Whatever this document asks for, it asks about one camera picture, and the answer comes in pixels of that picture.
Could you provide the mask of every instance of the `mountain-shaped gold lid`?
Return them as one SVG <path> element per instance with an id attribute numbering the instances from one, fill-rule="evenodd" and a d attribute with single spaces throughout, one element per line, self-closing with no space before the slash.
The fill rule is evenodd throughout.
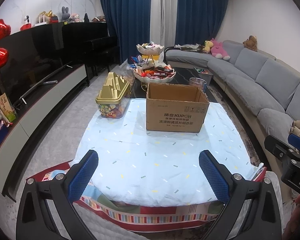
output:
<path id="1" fill-rule="evenodd" d="M 130 84 L 122 76 L 109 72 L 99 95 L 96 97 L 97 104 L 119 104 L 126 95 Z"/>

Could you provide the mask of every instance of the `candy container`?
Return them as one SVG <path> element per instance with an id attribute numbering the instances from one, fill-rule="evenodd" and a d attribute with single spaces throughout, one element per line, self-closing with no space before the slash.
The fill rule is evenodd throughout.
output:
<path id="1" fill-rule="evenodd" d="M 110 72 L 106 81 L 96 97 L 99 111 L 102 117 L 121 118 L 129 104 L 130 84 Z"/>

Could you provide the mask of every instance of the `human hand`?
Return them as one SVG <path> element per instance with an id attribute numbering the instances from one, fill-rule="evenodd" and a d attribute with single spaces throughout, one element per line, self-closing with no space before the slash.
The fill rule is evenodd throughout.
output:
<path id="1" fill-rule="evenodd" d="M 284 233 L 282 235 L 282 240 L 289 240 L 293 232 L 296 230 L 296 228 L 299 225 L 300 220 L 300 195 L 295 199 L 294 201 L 297 206 L 294 209 L 290 221 L 287 223 L 287 226 L 284 230 Z"/>

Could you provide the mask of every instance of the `sprinkle patterned cloth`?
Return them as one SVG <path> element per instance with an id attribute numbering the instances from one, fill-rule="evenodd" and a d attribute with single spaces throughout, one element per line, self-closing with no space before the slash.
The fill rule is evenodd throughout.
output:
<path id="1" fill-rule="evenodd" d="M 71 165 L 88 150 L 98 153 L 93 184 L 110 200 L 142 206 L 184 206 L 216 200 L 199 167 L 199 153 L 210 150 L 229 171 L 252 179 L 243 141 L 226 111 L 210 103 L 199 133 L 146 130 L 146 100 L 131 99 L 120 119 L 91 119 Z"/>

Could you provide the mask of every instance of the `tv stand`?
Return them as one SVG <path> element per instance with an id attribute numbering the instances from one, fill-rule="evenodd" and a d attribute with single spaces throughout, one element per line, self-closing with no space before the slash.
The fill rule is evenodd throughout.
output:
<path id="1" fill-rule="evenodd" d="M 46 81 L 58 83 L 38 86 L 21 101 L 18 117 L 0 145 L 0 193 L 15 201 L 20 180 L 34 150 L 59 113 L 83 84 L 89 85 L 84 65 L 64 68 Z"/>

